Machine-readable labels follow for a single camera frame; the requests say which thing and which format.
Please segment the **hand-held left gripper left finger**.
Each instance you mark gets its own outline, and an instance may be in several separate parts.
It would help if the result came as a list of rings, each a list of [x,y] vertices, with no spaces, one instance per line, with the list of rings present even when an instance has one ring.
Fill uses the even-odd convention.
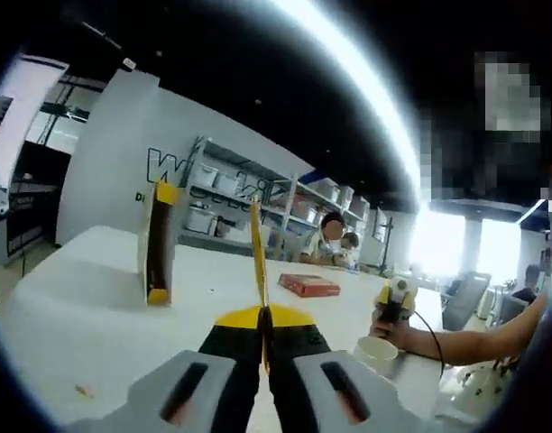
[[[197,351],[183,350],[128,390],[126,402],[66,432],[244,432],[259,388],[264,308],[231,311]]]

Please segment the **person's right hand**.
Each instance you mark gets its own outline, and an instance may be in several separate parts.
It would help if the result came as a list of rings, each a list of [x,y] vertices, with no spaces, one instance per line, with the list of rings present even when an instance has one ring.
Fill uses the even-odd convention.
[[[396,323],[376,321],[371,324],[369,335],[385,339],[399,350],[408,351],[411,348],[411,331],[407,320]]]

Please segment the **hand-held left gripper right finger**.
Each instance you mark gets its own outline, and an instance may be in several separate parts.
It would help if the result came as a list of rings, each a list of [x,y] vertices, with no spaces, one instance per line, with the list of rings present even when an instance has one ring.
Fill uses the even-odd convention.
[[[394,385],[333,351],[311,315],[269,306],[269,384],[284,432],[433,432]]]

